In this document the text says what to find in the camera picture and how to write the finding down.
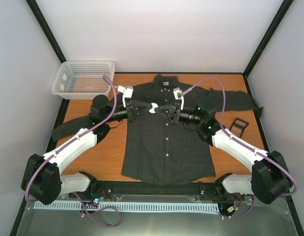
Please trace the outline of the blue white brooch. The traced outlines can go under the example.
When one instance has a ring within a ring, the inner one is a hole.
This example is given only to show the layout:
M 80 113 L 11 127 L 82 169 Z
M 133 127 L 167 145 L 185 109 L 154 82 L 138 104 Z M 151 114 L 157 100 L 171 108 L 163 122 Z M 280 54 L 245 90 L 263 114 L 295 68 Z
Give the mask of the blue white brooch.
M 156 103 L 151 103 L 151 108 L 149 109 L 149 112 L 151 114 L 155 114 L 155 109 L 158 108 L 158 105 Z

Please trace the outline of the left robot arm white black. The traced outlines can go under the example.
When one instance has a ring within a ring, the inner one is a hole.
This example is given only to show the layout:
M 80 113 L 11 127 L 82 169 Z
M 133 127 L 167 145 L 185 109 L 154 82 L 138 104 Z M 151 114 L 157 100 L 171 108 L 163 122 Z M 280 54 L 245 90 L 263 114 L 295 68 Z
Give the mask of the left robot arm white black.
M 48 205 L 60 195 L 80 192 L 86 198 L 97 192 L 96 178 L 80 171 L 74 175 L 63 175 L 63 171 L 78 156 L 100 143 L 110 131 L 109 121 L 127 119 L 133 121 L 146 112 L 154 113 L 158 105 L 126 98 L 121 105 L 114 106 L 104 95 L 92 100 L 91 112 L 85 117 L 70 120 L 59 126 L 55 136 L 63 137 L 75 133 L 58 148 L 44 155 L 33 154 L 27 162 L 21 188 L 26 201 L 40 201 Z

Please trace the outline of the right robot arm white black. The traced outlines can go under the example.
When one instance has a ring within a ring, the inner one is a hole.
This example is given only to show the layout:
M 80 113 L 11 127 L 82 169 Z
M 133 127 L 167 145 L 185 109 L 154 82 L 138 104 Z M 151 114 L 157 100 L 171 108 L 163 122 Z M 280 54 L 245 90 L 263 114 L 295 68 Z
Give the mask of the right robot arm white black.
M 251 172 L 250 175 L 225 177 L 222 186 L 226 192 L 253 195 L 261 202 L 271 204 L 293 186 L 282 154 L 261 150 L 231 133 L 216 120 L 216 107 L 210 98 L 198 99 L 193 110 L 176 102 L 157 107 L 155 112 L 169 118 L 175 125 L 179 122 L 196 125 L 202 141 L 228 153 Z

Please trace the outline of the dark grey pinstriped shirt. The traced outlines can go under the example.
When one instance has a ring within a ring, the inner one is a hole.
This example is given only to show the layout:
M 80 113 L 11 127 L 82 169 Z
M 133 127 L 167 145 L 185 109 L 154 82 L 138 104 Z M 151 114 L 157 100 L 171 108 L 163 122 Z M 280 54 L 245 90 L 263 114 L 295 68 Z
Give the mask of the dark grey pinstriped shirt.
M 194 109 L 198 99 L 212 99 L 220 111 L 257 111 L 258 106 L 244 91 L 220 91 L 192 87 L 176 76 L 156 75 L 149 83 L 135 85 L 132 98 L 159 106 L 175 102 L 173 89 L 187 91 L 185 108 Z M 127 123 L 124 132 L 125 153 L 121 174 L 155 185 L 187 184 L 203 177 L 215 176 L 209 145 L 196 133 L 196 126 L 146 113 Z

